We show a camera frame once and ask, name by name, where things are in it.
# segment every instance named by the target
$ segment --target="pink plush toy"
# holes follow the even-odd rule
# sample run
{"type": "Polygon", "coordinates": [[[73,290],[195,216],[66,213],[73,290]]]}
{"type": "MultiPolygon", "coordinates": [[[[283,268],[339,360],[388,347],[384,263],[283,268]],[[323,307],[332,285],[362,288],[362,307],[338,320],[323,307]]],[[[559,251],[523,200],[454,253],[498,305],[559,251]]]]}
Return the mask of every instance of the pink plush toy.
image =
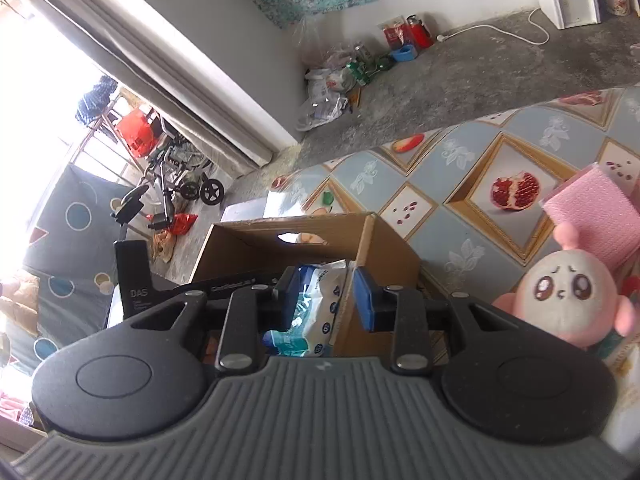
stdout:
{"type": "Polygon", "coordinates": [[[503,294],[494,306],[580,348],[601,341],[612,327],[628,335],[636,313],[628,298],[618,295],[607,267],[578,249],[578,231],[569,222],[556,226],[554,238],[562,251],[542,258],[518,290],[503,294]]]}

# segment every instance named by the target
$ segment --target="green object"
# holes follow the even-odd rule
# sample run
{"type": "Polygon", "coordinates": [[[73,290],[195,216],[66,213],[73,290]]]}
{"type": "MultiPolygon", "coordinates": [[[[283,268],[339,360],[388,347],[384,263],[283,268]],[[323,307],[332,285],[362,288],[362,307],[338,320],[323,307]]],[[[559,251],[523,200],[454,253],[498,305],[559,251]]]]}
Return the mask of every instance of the green object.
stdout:
{"type": "Polygon", "coordinates": [[[357,61],[348,62],[347,68],[353,74],[354,78],[356,78],[356,81],[360,86],[367,85],[371,82],[371,79],[369,78],[367,73],[364,71],[364,68],[359,62],[357,61]]]}
{"type": "Polygon", "coordinates": [[[334,194],[331,191],[322,193],[322,205],[331,205],[334,203],[334,194]]]}
{"type": "Polygon", "coordinates": [[[394,63],[390,56],[381,56],[376,60],[376,70],[389,70],[394,63]]]}

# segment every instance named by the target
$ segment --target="wet wipes package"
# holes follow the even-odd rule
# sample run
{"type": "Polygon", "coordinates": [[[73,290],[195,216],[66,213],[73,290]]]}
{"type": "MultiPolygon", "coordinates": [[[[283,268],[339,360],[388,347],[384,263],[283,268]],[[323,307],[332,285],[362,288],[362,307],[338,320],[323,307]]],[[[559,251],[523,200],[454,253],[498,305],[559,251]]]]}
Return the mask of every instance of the wet wipes package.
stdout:
{"type": "Polygon", "coordinates": [[[264,345],[276,349],[278,355],[321,356],[331,337],[347,267],[345,260],[300,267],[300,291],[291,328],[286,332],[265,332],[264,345]]]}

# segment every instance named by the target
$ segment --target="white curtain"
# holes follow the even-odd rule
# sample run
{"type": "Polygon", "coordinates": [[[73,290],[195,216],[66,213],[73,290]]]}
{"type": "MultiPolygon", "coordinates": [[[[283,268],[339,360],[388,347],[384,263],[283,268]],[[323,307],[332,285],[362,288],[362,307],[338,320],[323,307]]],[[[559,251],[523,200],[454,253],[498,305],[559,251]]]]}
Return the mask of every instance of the white curtain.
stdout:
{"type": "Polygon", "coordinates": [[[106,73],[169,118],[231,177],[271,160],[271,150],[211,92],[100,0],[27,1],[106,73]]]}

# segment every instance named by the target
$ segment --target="pomegranate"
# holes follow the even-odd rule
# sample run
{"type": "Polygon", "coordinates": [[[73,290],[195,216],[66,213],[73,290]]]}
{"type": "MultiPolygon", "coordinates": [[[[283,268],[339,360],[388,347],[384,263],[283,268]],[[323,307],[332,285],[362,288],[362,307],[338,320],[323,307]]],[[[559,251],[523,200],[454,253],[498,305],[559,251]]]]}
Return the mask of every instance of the pomegranate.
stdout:
{"type": "Polygon", "coordinates": [[[571,95],[568,97],[561,97],[558,99],[561,103],[566,105],[584,105],[595,106],[602,103],[604,98],[600,90],[594,90],[591,92],[584,92],[582,94],[571,95]]]}
{"type": "Polygon", "coordinates": [[[498,178],[491,186],[491,202],[505,211],[521,211],[531,206],[540,194],[540,183],[528,171],[498,178]]]}

